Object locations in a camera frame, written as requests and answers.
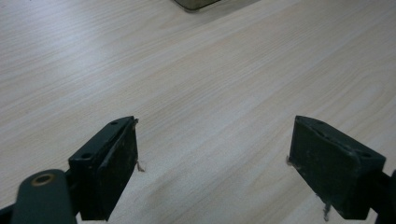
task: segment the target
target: screw hole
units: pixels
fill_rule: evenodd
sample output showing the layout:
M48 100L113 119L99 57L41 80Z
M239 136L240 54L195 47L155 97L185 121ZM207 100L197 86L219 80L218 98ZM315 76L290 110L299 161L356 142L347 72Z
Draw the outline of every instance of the screw hole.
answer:
M91 153L84 153L82 154L81 158L87 160L91 157L91 155L92 155Z
M32 180L32 185L35 187L40 187L40 186L46 185L49 182L51 182L54 177L55 177L55 175L53 175L53 174L40 175Z

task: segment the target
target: wooden table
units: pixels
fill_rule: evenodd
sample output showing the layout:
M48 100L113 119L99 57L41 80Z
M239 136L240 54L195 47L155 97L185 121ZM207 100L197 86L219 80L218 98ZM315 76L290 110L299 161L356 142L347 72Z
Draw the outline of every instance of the wooden table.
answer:
M285 163L294 117L396 169L396 1L229 0L194 14L170 0L0 2L1 207L130 115L147 171L109 223L325 223ZM329 223L375 218L331 211Z

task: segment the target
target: black plastic part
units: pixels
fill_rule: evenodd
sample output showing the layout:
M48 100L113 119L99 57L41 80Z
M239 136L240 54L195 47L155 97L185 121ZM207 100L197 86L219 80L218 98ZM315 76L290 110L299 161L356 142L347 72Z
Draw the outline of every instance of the black plastic part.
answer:
M382 173L374 182L374 188L369 197L371 199L371 207L378 213L376 224L396 222L395 181L395 173L393 173L392 177Z
M7 206L5 208L2 208L0 210L0 223L1 224L6 224L11 222L11 217L12 217L12 211L14 209L14 204Z
M179 5L184 7L187 11L197 11L200 8L207 7L220 0L175 0Z
M108 220L136 161L137 119L114 120L69 158L74 212L83 220Z
M48 170L26 178L20 185L11 223L77 223L64 172Z
M320 120L297 116L290 163L345 219L366 219L386 158Z

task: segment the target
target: tabletop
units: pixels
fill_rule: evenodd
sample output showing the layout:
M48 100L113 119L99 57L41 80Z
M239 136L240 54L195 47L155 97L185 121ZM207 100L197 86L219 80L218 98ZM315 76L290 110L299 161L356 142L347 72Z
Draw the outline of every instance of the tabletop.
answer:
M395 109L393 0L222 0L195 13L171 0L0 1L0 207L135 116L146 172L109 223L326 223L285 163L295 116L383 154L390 175Z

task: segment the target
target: wood grain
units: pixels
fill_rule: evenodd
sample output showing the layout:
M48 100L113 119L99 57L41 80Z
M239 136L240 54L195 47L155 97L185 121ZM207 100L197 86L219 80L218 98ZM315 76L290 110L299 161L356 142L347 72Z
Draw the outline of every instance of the wood grain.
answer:
M390 175L395 109L392 0L224 0L194 14L163 0L0 1L1 207L134 115L147 171L109 223L325 223L285 163L294 116L382 153Z

